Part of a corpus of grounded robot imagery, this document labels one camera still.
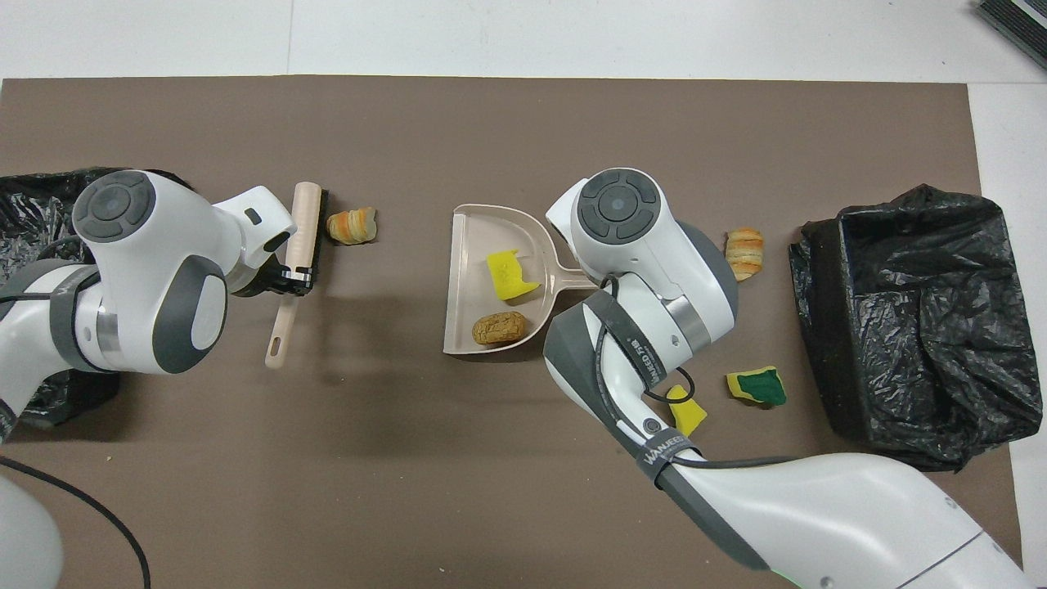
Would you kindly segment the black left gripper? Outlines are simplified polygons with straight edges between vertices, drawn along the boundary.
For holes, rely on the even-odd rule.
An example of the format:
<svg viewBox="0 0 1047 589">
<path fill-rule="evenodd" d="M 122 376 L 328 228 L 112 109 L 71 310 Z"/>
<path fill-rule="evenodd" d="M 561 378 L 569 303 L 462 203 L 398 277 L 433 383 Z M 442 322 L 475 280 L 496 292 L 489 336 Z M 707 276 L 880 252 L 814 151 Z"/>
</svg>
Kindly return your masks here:
<svg viewBox="0 0 1047 589">
<path fill-rule="evenodd" d="M 315 284 L 317 277 L 313 268 L 285 268 L 279 260 L 265 260 L 257 269 L 254 278 L 242 288 L 242 297 L 257 297 L 263 292 L 303 297 Z"/>
</svg>

